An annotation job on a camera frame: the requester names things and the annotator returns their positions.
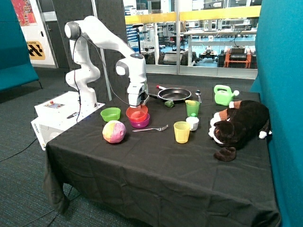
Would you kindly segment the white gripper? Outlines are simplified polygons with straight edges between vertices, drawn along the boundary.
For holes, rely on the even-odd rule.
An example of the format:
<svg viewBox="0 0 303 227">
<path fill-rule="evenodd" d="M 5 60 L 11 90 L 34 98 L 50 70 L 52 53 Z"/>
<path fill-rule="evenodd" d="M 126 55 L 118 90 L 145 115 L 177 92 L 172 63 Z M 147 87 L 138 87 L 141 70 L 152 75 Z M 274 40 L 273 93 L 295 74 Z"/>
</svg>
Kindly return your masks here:
<svg viewBox="0 0 303 227">
<path fill-rule="evenodd" d="M 149 91 L 146 83 L 130 83 L 128 88 L 128 101 L 131 108 L 146 105 L 149 100 Z"/>
</svg>

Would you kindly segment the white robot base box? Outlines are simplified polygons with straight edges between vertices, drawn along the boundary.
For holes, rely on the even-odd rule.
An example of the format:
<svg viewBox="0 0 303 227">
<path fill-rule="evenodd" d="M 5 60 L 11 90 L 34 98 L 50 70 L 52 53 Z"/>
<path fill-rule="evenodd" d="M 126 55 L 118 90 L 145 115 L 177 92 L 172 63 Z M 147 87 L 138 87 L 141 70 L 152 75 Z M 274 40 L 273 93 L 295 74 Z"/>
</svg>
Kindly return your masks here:
<svg viewBox="0 0 303 227">
<path fill-rule="evenodd" d="M 93 104 L 92 107 L 80 104 L 78 92 L 73 91 L 36 105 L 38 117 L 31 122 L 31 125 L 42 150 L 45 150 L 49 141 L 102 106 L 103 103 Z"/>
</svg>

